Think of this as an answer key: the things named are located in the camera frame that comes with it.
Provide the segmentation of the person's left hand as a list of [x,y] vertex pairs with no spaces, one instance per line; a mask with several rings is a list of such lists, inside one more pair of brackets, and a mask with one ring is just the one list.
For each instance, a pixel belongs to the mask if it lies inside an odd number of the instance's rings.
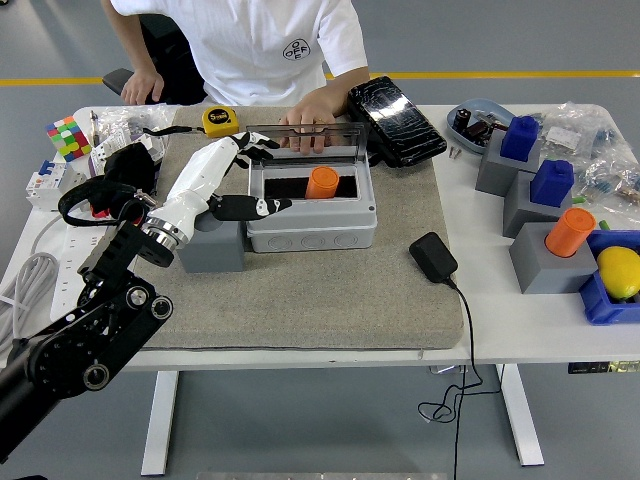
[[[315,132],[316,125],[334,123],[333,104],[320,90],[305,95],[279,121],[280,125],[306,126],[305,132]],[[326,137],[323,135],[294,137],[289,140],[291,149],[302,155],[308,155],[311,152],[320,154],[323,152],[325,144]]]

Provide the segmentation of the person's right hand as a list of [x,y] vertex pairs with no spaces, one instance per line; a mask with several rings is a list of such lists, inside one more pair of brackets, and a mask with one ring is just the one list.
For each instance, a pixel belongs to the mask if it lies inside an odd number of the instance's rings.
[[164,90],[164,79],[154,69],[136,69],[125,82],[121,98],[128,105],[144,105],[148,98],[159,102]]

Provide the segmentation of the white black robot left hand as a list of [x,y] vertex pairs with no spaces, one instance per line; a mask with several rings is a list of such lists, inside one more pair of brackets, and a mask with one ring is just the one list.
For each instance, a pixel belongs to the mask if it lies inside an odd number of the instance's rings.
[[292,206],[288,198],[215,193],[239,156],[271,159],[279,144],[255,132],[237,133],[196,151],[170,189],[164,204],[152,210],[143,231],[171,251],[183,248],[195,232],[196,219],[209,212],[220,221],[261,220]]

